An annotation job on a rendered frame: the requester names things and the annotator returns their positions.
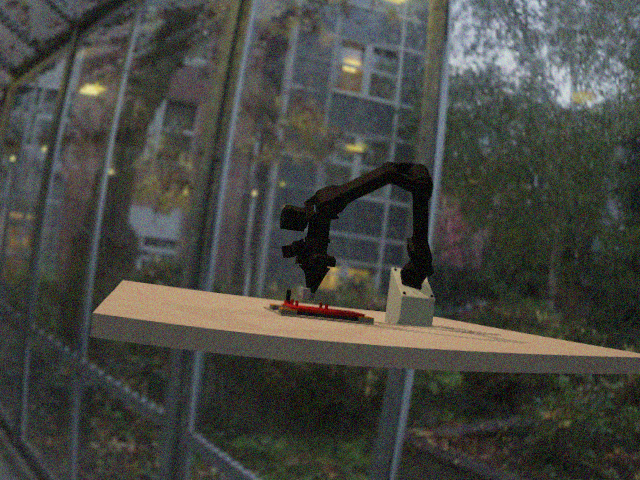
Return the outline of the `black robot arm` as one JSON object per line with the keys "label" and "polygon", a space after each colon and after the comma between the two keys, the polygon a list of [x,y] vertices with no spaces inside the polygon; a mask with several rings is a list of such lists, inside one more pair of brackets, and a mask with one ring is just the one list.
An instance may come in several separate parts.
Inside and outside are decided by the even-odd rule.
{"label": "black robot arm", "polygon": [[[408,176],[406,176],[406,175]],[[413,236],[407,238],[410,258],[400,271],[402,284],[422,289],[426,276],[434,273],[428,244],[428,200],[432,196],[433,183],[426,166],[407,162],[385,162],[381,167],[342,185],[319,189],[305,201],[305,207],[285,205],[281,212],[280,229],[329,235],[331,219],[352,201],[388,184],[396,185],[413,195]],[[314,213],[314,205],[316,212]],[[283,258],[311,256],[309,238],[282,246]],[[308,256],[309,255],[309,256]]]}

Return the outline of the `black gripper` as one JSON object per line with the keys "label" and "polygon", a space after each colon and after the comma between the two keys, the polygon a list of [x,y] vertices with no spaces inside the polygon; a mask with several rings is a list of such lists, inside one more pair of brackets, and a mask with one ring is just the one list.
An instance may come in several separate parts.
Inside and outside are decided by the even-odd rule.
{"label": "black gripper", "polygon": [[331,239],[329,235],[319,233],[307,233],[305,237],[309,238],[311,247],[311,256],[296,256],[295,263],[299,265],[305,273],[306,288],[310,288],[311,293],[315,293],[326,276],[330,268],[335,267],[336,259],[334,256],[327,254],[327,246]]}

